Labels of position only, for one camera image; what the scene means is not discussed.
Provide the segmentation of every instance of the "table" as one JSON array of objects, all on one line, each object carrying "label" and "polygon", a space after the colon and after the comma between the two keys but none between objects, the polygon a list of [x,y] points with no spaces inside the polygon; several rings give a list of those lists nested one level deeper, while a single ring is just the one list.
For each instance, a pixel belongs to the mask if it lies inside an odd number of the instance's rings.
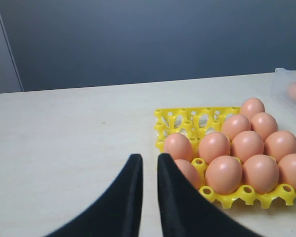
[{"label": "table", "polygon": [[[42,236],[93,203],[128,156],[144,159],[141,237],[160,237],[156,108],[239,106],[259,97],[280,129],[296,120],[268,96],[274,73],[0,94],[0,237]],[[224,210],[268,237],[296,236],[296,203]]]}]

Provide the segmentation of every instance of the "table surface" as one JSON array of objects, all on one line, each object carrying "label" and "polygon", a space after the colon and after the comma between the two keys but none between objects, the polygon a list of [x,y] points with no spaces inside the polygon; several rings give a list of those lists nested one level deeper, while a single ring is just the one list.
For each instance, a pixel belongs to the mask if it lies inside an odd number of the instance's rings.
[{"label": "table surface", "polygon": [[[106,190],[132,153],[144,159],[140,236],[162,236],[154,110],[240,106],[255,96],[280,129],[296,135],[296,120],[268,96],[273,77],[0,94],[0,237],[42,236],[70,221]],[[236,201],[223,211],[264,236],[296,236],[296,202],[285,206],[279,199],[263,210],[258,202]]]}]

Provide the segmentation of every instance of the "plastic egg tray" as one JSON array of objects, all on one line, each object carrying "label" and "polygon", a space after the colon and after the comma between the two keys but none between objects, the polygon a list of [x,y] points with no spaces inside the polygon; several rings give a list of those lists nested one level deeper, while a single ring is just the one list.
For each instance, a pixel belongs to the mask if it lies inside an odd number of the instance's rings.
[{"label": "plastic egg tray", "polygon": [[205,171],[207,164],[197,158],[197,147],[200,140],[209,131],[220,131],[227,116],[238,114],[240,107],[195,107],[195,108],[166,108],[156,109],[154,115],[157,122],[154,129],[158,133],[155,146],[163,152],[165,138],[172,133],[182,133],[190,140],[194,149],[192,165],[197,169],[201,178],[200,194],[209,202],[219,201],[224,209],[229,209],[237,199],[242,199],[246,205],[253,205],[257,199],[263,209],[268,209],[272,201],[281,198],[286,205],[293,205],[296,193],[288,184],[278,184],[275,190],[267,194],[257,194],[250,185],[241,185],[229,195],[216,194],[213,189],[205,185]]}]

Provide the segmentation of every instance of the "yellow egg tray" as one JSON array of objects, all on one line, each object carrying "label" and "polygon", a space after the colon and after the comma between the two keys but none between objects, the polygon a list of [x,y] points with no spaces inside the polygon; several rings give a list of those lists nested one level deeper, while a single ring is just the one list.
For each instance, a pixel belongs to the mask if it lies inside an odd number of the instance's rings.
[{"label": "yellow egg tray", "polygon": [[162,153],[165,138],[172,133],[182,133],[190,140],[194,149],[192,165],[197,169],[201,178],[200,194],[209,202],[219,201],[222,208],[229,209],[232,203],[243,200],[246,205],[253,205],[257,199],[262,209],[268,209],[272,201],[281,198],[286,205],[293,205],[296,193],[288,184],[278,184],[275,190],[267,194],[257,194],[250,185],[241,185],[234,193],[229,195],[216,194],[213,189],[205,185],[205,171],[207,164],[197,158],[197,147],[200,140],[209,131],[220,131],[227,116],[238,114],[240,107],[195,107],[195,108],[166,108],[156,109],[154,112],[157,122],[154,129],[158,133],[155,146]]}]

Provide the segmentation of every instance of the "blue-gray wall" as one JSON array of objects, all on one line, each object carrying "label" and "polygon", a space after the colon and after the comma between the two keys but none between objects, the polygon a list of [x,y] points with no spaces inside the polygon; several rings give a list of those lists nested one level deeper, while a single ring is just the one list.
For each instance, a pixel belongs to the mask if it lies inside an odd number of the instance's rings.
[{"label": "blue-gray wall", "polygon": [[0,0],[25,90],[296,70],[296,0]]}]

